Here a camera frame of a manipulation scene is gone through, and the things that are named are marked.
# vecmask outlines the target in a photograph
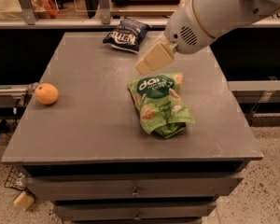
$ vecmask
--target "green chip bag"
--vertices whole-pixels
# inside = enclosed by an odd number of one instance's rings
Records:
[[[182,131],[186,123],[194,123],[189,108],[178,95],[183,74],[159,74],[128,83],[134,105],[139,111],[140,124],[148,133],[164,138]]]

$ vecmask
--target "dark blue chip bag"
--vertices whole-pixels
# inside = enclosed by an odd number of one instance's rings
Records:
[[[137,53],[141,41],[147,35],[149,26],[139,21],[124,19],[103,40],[115,49],[123,49]]]

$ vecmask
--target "gray tabletop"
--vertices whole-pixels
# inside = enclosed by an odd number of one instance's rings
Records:
[[[163,139],[140,124],[129,80],[137,54],[103,44],[107,32],[66,33],[41,82],[60,93],[54,105],[28,104],[2,162],[60,164],[126,161],[257,160],[262,153],[228,89],[210,48],[194,55],[176,54],[158,73],[183,72],[180,96],[196,124]],[[145,52],[159,32],[148,32]]]

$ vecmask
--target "floor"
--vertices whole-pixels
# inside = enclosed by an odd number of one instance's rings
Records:
[[[230,196],[219,198],[217,208],[203,224],[280,224],[280,127],[251,129],[264,159],[249,163],[242,183]],[[11,135],[12,129],[0,134],[0,160]],[[20,192],[5,188],[10,169],[0,162],[0,224],[62,223],[49,202],[36,200],[26,212],[13,205]]]

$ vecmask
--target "speaker grille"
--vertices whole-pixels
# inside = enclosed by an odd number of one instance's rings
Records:
[[[190,28],[186,26],[182,27],[180,34],[186,44],[193,46],[196,44],[197,37]]]

